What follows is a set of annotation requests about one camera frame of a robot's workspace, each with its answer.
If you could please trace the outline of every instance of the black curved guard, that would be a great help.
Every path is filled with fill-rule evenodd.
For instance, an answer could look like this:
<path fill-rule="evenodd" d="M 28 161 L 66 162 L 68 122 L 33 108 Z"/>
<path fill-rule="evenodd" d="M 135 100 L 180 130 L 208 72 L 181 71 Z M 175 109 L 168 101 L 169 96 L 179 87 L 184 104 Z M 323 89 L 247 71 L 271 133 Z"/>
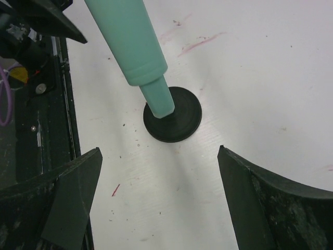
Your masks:
<path fill-rule="evenodd" d="M 7 0 L 37 33 L 87 43 L 78 28 L 50 0 Z"/>
<path fill-rule="evenodd" d="M 239 250 L 333 249 L 333 192 L 279 176 L 223 146 L 218 160 Z"/>
<path fill-rule="evenodd" d="M 0 190 L 0 249 L 81 249 L 101 163 L 96 148 Z"/>

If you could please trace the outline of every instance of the black plastic bracket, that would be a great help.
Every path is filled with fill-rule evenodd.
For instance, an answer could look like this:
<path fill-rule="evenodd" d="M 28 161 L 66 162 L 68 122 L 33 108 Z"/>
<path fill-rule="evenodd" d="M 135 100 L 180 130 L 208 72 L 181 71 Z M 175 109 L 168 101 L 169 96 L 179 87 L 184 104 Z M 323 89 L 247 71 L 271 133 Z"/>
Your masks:
<path fill-rule="evenodd" d="M 80 249 L 101 163 L 96 148 L 0 190 L 0 249 Z"/>
<path fill-rule="evenodd" d="M 60 78 L 60 75 L 54 74 L 54 72 L 60 71 L 59 57 L 50 57 L 41 71 L 37 71 L 29 77 L 27 82 L 29 97 L 33 98 L 53 90 L 56 87 L 57 82 L 61 81 L 60 79 L 56 79 Z"/>
<path fill-rule="evenodd" d="M 218 160 L 239 250 L 333 249 L 333 192 L 279 176 L 223 146 Z"/>

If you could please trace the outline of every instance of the red mark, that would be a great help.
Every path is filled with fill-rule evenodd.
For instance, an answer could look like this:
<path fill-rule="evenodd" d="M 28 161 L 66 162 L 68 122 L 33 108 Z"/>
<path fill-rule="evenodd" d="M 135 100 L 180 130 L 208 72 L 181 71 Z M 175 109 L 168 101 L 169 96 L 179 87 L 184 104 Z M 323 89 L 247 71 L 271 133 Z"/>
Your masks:
<path fill-rule="evenodd" d="M 171 29 L 169 29 L 166 33 L 162 34 L 159 37 L 160 43 L 161 44 L 165 44 L 169 41 L 171 41 L 174 38 L 174 33 L 181 28 L 181 25 L 185 23 L 185 21 L 190 18 L 192 16 L 191 14 L 188 14 L 182 21 L 175 21 L 173 20 L 173 22 L 176 24 L 176 27 L 173 27 Z"/>
<path fill-rule="evenodd" d="M 40 70 L 36 70 L 35 74 L 33 74 L 32 76 L 30 76 L 30 78 L 38 75 L 41 71 Z M 27 78 L 27 80 L 25 81 L 24 85 L 27 85 L 28 84 L 28 81 L 29 81 L 29 77 Z"/>
<path fill-rule="evenodd" d="M 112 194 L 112 197 L 114 197 L 116 195 L 116 191 L 118 190 L 120 184 L 118 184 L 118 186 L 116 187 L 116 189 L 114 190 L 113 194 Z"/>
<path fill-rule="evenodd" d="M 327 169 L 327 171 L 333 171 L 333 164 L 326 165 L 323 167 L 324 169 Z"/>
<path fill-rule="evenodd" d="M 192 44 L 192 45 L 188 46 L 187 48 L 183 49 L 183 51 L 178 55 L 178 57 L 180 57 L 180 56 L 188 53 L 189 51 L 191 51 L 195 47 L 198 47 L 198 46 L 203 45 L 205 43 L 209 43 L 209 42 L 213 41 L 214 39 L 218 38 L 220 35 L 223 35 L 223 34 L 226 34 L 226 33 L 227 32 L 220 32 L 219 34 L 216 34 L 216 35 L 214 35 L 212 37 L 209 37 L 209 38 L 205 39 L 204 41 Z"/>

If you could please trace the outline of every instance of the yellow component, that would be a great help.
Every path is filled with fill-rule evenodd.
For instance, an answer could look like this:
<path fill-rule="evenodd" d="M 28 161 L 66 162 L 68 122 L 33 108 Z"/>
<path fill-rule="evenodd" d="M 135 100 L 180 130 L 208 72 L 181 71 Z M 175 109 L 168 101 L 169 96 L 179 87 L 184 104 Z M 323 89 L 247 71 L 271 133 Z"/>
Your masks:
<path fill-rule="evenodd" d="M 28 72 L 24 67 L 15 68 L 10 72 L 10 76 L 23 83 L 26 83 L 28 79 Z"/>

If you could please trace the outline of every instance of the dirty black plastic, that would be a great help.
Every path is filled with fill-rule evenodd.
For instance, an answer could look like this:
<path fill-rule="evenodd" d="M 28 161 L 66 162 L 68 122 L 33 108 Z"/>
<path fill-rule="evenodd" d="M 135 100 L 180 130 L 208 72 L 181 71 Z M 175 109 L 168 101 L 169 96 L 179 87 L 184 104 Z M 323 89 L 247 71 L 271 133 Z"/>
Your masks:
<path fill-rule="evenodd" d="M 36 32 L 87 43 L 78 28 L 50 0 L 7 0 L 7 2 Z"/>
<path fill-rule="evenodd" d="M 279 176 L 223 146 L 218 160 L 239 250 L 333 249 L 333 192 Z"/>
<path fill-rule="evenodd" d="M 175 111 L 162 119 L 156 118 L 148 104 L 144 109 L 144 123 L 148 132 L 162 142 L 179 142 L 190 137 L 199 127 L 202 110 L 196 96 L 182 87 L 170 87 Z"/>
<path fill-rule="evenodd" d="M 101 163 L 96 148 L 0 190 L 0 249 L 80 249 Z"/>
<path fill-rule="evenodd" d="M 0 1 L 0 56 L 15 59 L 27 70 L 40 70 L 48 60 L 48 52 L 29 33 L 30 26 Z"/>
<path fill-rule="evenodd" d="M 0 128 L 0 138 L 2 139 L 0 140 L 0 152 L 3 153 L 0 157 L 0 203 L 4 198 L 3 191 L 10 186 L 18 187 L 18 183 L 30 183 L 29 180 L 32 178 L 36 180 L 36 176 L 41 174 L 44 176 L 50 171 L 62 168 L 63 165 L 81 155 L 66 39 L 55 38 L 55 41 L 58 56 L 62 58 L 62 67 L 61 69 L 59 67 L 48 69 L 47 73 L 55 80 L 56 87 L 52 91 L 35 98 L 28 97 L 28 86 L 22 84 L 18 89 L 12 91 L 15 115 L 12 123 Z M 53 47 L 50 37 L 42 36 L 40 42 L 45 42 L 43 49 L 52 53 Z M 9 78 L 9 83 L 14 86 L 13 78 Z M 4 98 L 2 101 L 5 105 L 0 105 L 0 109 L 6 110 L 6 99 Z M 40 204 L 43 206 L 44 204 L 45 209 L 49 209 L 52 203 L 48 202 L 53 201 L 54 194 L 53 192 L 52 196 L 45 196 L 46 200 L 40 201 L 41 203 L 37 202 L 38 204 L 31 205 L 39 206 Z M 3 210 L 1 210 L 3 205 L 6 204 L 0 204 L 0 214 L 3 215 L 0 216 L 0 249 L 63 249 L 63 247 L 56 246 L 56 243 L 53 244 L 40 238 L 45 221 L 39 223 L 44 215 L 41 214 L 39 208 L 26 206 L 23 208 L 25 209 L 24 213 L 21 213 L 21 207 L 15 207 L 16 203 L 14 203 L 15 208 L 13 209 L 18 209 L 17 211 L 13 210 L 14 216 L 16 213 L 19 216 L 15 228 L 19 227 L 14 230 L 13 223 L 15 221 L 13 221 L 13 218 L 15 217 L 6 218 L 6 215 L 2 212 Z M 3 207 L 3 209 L 10 211 L 8 207 Z M 74 236 L 81 230 L 80 227 L 76 228 Z M 7 233 L 10 233 L 10 235 L 8 235 L 6 241 L 3 241 L 3 236 L 6 236 Z M 54 242 L 56 242 L 55 240 L 58 239 L 54 236 L 51 235 L 49 239 L 54 239 Z M 94 249 L 89 220 L 82 239 L 81 250 Z"/>

